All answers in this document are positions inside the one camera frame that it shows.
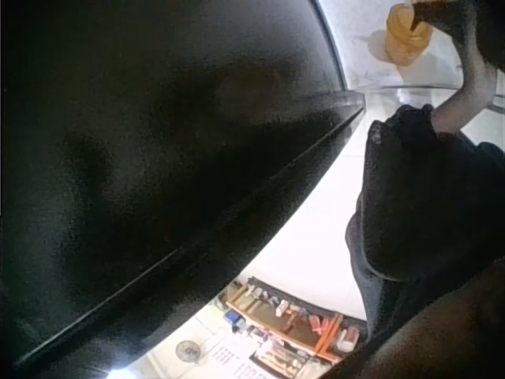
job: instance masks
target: dark fabric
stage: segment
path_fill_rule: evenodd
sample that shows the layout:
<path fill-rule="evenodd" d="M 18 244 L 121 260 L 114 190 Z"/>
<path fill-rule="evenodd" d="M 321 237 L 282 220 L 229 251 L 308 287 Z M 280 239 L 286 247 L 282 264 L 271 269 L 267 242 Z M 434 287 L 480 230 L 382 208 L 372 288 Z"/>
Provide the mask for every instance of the dark fabric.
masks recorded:
<path fill-rule="evenodd" d="M 463 134 L 436 136 L 431 111 L 400 107 L 368 134 L 346 240 L 370 336 L 503 256 L 503 152 Z"/>

